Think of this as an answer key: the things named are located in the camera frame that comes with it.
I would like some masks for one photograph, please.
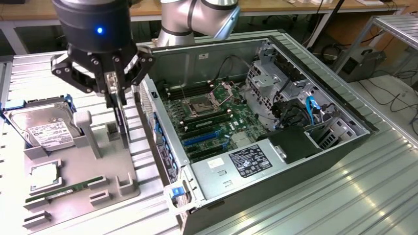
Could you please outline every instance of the blue led light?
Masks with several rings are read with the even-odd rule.
[[[102,27],[99,27],[96,31],[98,31],[98,34],[103,34],[103,32],[104,32]]]

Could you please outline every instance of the hard drive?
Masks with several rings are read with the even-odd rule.
[[[19,132],[29,147],[41,146],[45,151],[71,147],[73,138],[83,132],[75,126],[75,107],[69,95],[5,104],[1,117]]]

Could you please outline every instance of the black box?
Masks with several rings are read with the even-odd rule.
[[[0,0],[0,3],[4,4],[25,4],[27,0]]]

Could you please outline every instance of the warning label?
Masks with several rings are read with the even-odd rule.
[[[72,142],[72,136],[65,122],[60,121],[43,126],[28,128],[32,136],[44,148]]]
[[[272,167],[258,144],[230,154],[236,170],[243,178]]]

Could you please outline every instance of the motherboard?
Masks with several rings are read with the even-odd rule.
[[[226,81],[167,90],[164,107],[192,162],[254,143],[267,132],[242,94],[243,87]]]

